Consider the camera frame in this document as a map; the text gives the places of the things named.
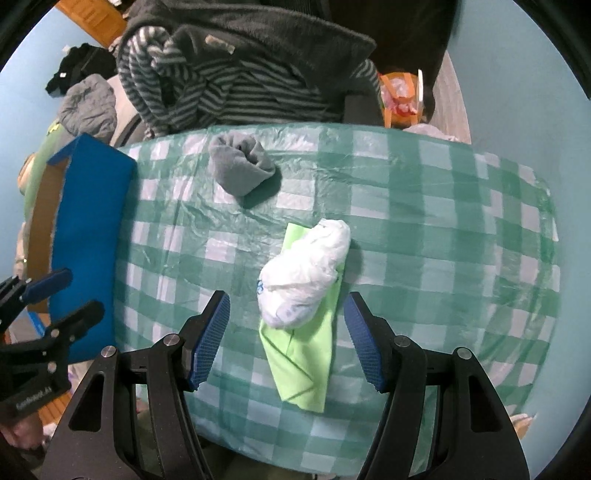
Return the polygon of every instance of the green pillow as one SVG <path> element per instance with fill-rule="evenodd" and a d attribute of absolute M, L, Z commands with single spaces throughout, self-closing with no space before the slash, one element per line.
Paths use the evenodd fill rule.
<path fill-rule="evenodd" d="M 25 219 L 30 217 L 35 199 L 37 198 L 37 191 L 41 184 L 41 177 L 45 171 L 45 165 L 53 155 L 59 152 L 65 145 L 72 141 L 74 137 L 59 123 L 53 122 L 47 131 L 43 143 L 37 150 L 33 165 L 31 166 L 31 174 L 25 189 Z"/>

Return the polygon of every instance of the light blue wall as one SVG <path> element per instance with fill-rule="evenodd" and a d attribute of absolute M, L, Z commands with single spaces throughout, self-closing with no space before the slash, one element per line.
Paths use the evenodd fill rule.
<path fill-rule="evenodd" d="M 548 182 L 561 242 L 562 307 L 526 405 L 532 477 L 556 454 L 591 393 L 591 102 L 542 30 L 513 0 L 463 0 L 449 52 L 474 146 Z"/>
<path fill-rule="evenodd" d="M 60 98 L 45 91 L 64 46 L 96 42 L 55 8 L 31 30 L 0 72 L 0 278 L 12 273 L 23 196 L 17 175 L 55 119 Z"/>

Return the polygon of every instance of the green checkered tablecloth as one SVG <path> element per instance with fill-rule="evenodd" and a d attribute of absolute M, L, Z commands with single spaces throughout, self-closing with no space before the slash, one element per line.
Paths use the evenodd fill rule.
<path fill-rule="evenodd" d="M 509 413 L 523 406 L 548 351 L 560 284 L 553 204 L 529 167 L 393 129 L 239 128 L 281 171 L 239 204 L 207 171 L 212 135 L 228 130 L 124 149 L 138 172 L 118 247 L 119 346 L 144 348 L 178 331 L 216 289 L 231 298 L 209 379 L 186 395 L 201 435 L 285 468 L 360 470 L 385 397 L 363 377 L 342 308 L 323 414 L 281 402 L 258 335 L 262 266 L 279 253 L 288 222 L 321 218 L 351 227 L 340 304 L 357 290 L 422 347 L 467 346 Z M 430 391 L 427 419 L 433 405 Z M 416 469 L 428 445 L 424 434 Z"/>

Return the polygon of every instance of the blue box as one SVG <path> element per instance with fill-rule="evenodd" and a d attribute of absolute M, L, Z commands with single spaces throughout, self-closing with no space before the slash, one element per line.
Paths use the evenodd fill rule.
<path fill-rule="evenodd" d="M 73 281 L 48 304 L 30 310 L 46 310 L 55 321 L 89 300 L 99 300 L 105 307 L 102 321 L 70 347 L 70 363 L 92 359 L 115 343 L 115 252 L 135 167 L 127 155 L 84 134 L 48 160 L 41 178 L 31 219 L 27 274 L 36 280 L 67 267 Z"/>

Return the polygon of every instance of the dark gray jacket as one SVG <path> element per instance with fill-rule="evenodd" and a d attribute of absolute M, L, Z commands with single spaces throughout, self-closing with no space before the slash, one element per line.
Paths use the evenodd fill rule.
<path fill-rule="evenodd" d="M 266 55 L 296 67 L 328 99 L 375 97 L 369 82 L 351 78 L 374 50 L 373 39 L 311 15 L 252 3 L 137 0 L 122 42 L 140 27 L 160 26 L 195 64 L 220 55 Z"/>

